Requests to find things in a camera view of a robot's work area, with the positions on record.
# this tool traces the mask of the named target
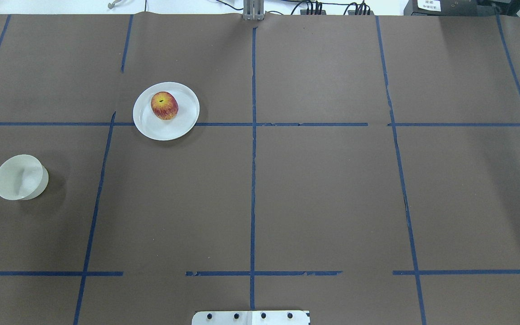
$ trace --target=black cable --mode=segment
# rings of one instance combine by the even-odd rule
[[[368,9],[368,14],[370,14],[370,7],[367,5],[367,3],[365,2],[365,0],[362,0],[360,6],[358,7],[358,11],[355,13],[359,16],[365,16],[367,15],[367,9]]]
[[[315,14],[322,14],[322,2],[316,1],[316,12]]]
[[[356,10],[358,10],[358,4],[356,2],[352,2],[351,4],[349,4],[348,6],[346,6],[346,9],[344,9],[344,13],[342,14],[343,16],[348,12],[348,9],[350,8],[350,6],[352,5],[355,5],[357,8]]]
[[[281,1],[284,1],[284,2],[305,2],[306,0],[281,0]],[[330,3],[330,2],[321,2],[321,4],[324,4],[324,5],[336,5],[336,6],[348,6],[348,4],[333,4],[333,3]]]
[[[308,7],[308,2],[312,3],[312,2],[309,1],[309,0],[302,0],[302,1],[298,2],[298,4],[297,4],[296,6],[294,6],[294,9],[292,10],[292,12],[291,12],[290,14],[291,14],[291,15],[294,14],[296,8],[298,8],[298,6],[300,6],[300,5],[303,4],[303,3],[306,3],[306,11],[308,12],[308,8],[309,8],[309,7]]]
[[[229,6],[230,8],[234,9],[234,10],[244,10],[244,8],[236,8],[235,6],[232,6],[231,4],[227,4],[226,2],[223,2],[222,0],[216,0],[216,2],[219,2],[223,5],[226,5],[226,6]]]

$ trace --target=plate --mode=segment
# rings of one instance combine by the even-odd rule
[[[161,120],[152,111],[150,102],[156,93],[167,91],[178,103],[178,114],[171,120]],[[134,123],[138,131],[154,140],[174,140],[188,133],[200,115],[198,97],[187,86],[177,82],[162,82],[144,90],[134,104]]]

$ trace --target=white bracket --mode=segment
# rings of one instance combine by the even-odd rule
[[[244,20],[264,20],[264,0],[244,0]]]
[[[308,311],[197,312],[192,325],[310,325]]]

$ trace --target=apple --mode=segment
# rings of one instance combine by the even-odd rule
[[[167,91],[153,95],[150,105],[153,113],[161,120],[171,120],[178,114],[178,103]]]

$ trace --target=brown table surface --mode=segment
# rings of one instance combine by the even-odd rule
[[[158,142],[131,111],[165,81],[201,111]],[[520,19],[0,16],[23,153],[50,180],[0,198],[0,324],[520,324]]]

